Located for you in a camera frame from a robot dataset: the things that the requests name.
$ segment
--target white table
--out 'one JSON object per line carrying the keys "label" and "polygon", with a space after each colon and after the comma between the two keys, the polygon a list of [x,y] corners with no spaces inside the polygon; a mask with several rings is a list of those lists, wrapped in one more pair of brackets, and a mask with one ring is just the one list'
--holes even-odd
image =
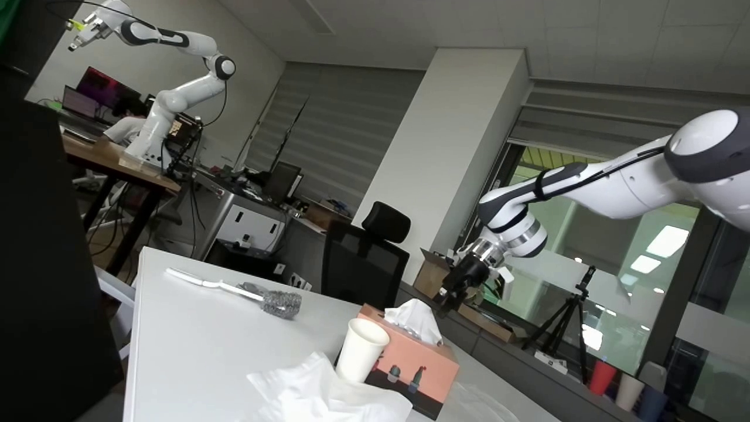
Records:
{"label": "white table", "polygon": [[[295,366],[311,351],[336,356],[358,308],[303,291],[295,320],[216,288],[166,276],[257,276],[144,249],[126,372],[126,422],[244,422],[253,420],[247,372]],[[462,370],[439,420],[556,420],[509,381],[453,347]]]}

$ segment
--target stand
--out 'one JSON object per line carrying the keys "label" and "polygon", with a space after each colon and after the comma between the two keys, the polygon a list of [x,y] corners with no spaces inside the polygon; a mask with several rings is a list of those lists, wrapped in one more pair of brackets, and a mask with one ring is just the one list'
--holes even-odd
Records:
{"label": "stand", "polygon": [[[568,324],[570,324],[570,318],[571,318],[575,311],[580,315],[580,324],[584,324],[584,303],[585,303],[585,297],[588,297],[588,281],[591,281],[594,272],[595,272],[595,266],[591,264],[591,266],[585,270],[581,284],[576,284],[576,288],[580,288],[581,293],[570,296],[570,297],[562,303],[562,308],[556,309],[554,316],[549,316],[530,337],[526,337],[526,340],[520,343],[522,350],[528,350],[530,345],[535,345],[535,343],[550,329],[549,337],[547,337],[544,345],[542,345],[542,351],[544,351],[544,353],[556,353],[556,350],[561,347],[562,334],[564,334],[564,329],[568,329]],[[585,380],[588,380],[588,375],[585,375],[585,343],[584,343],[584,333],[581,333],[581,330],[584,330],[584,329],[580,325],[580,366],[581,366],[581,381],[585,381]]]}

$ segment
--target tissue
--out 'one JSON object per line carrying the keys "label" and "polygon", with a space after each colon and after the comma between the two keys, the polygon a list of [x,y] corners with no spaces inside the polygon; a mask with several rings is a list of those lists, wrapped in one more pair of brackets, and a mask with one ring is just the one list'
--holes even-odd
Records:
{"label": "tissue", "polygon": [[400,325],[426,345],[439,345],[444,340],[435,316],[421,299],[409,299],[400,308],[385,309],[385,320]]}
{"label": "tissue", "polygon": [[322,353],[300,366],[252,372],[253,422],[405,422],[412,404],[397,392],[350,385]]}

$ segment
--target desk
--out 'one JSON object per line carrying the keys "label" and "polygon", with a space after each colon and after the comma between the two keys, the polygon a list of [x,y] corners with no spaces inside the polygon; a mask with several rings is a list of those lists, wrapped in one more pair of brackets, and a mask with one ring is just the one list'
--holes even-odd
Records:
{"label": "desk", "polygon": [[124,147],[113,145],[113,143],[84,143],[78,141],[76,135],[64,133],[64,150],[70,160],[79,162],[82,167],[91,167],[97,172],[107,173],[103,187],[99,189],[97,200],[91,202],[87,215],[84,215],[84,229],[91,228],[97,221],[97,214],[102,211],[103,202],[107,200],[113,184],[117,181],[126,181],[132,184],[141,184],[147,189],[145,202],[141,203],[138,214],[133,215],[132,228],[123,237],[107,272],[117,275],[132,254],[138,234],[144,231],[151,214],[158,208],[160,200],[164,191],[181,191],[181,184],[166,175],[161,175],[158,168],[141,167],[137,162],[128,162],[124,157]]}
{"label": "desk", "polygon": [[[253,420],[253,388],[247,372],[293,366],[309,351],[332,358],[346,320],[358,311],[350,303],[300,291],[303,311],[295,320],[283,320],[223,291],[173,281],[164,276],[169,266],[203,278],[248,278],[270,288],[289,288],[144,249],[124,397],[126,422]],[[462,367],[440,422],[556,420],[459,347],[453,347],[453,353]]]}

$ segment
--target white robotic arm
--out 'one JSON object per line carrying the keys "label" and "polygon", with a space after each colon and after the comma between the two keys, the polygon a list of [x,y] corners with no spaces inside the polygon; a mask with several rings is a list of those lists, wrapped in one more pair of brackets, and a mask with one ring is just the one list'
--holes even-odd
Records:
{"label": "white robotic arm", "polygon": [[528,203],[550,197],[570,197],[608,218],[635,218],[670,202],[698,202],[727,222],[750,229],[750,112],[706,112],[673,135],[617,160],[570,164],[491,189],[478,203],[484,231],[445,276],[435,299],[448,309],[457,308],[466,288],[484,284],[506,256],[536,256],[547,229]]}
{"label": "white robotic arm", "polygon": [[235,60],[219,52],[213,37],[191,31],[154,27],[147,20],[137,18],[123,0],[106,0],[99,9],[94,9],[94,13],[89,13],[84,20],[70,20],[69,27],[76,33],[69,45],[70,52],[94,40],[106,40],[114,33],[124,45],[169,45],[203,59],[208,72],[177,88],[160,92],[141,135],[124,150],[137,162],[160,168],[169,164],[164,162],[169,157],[161,154],[161,143],[177,115],[220,94],[236,70]]}

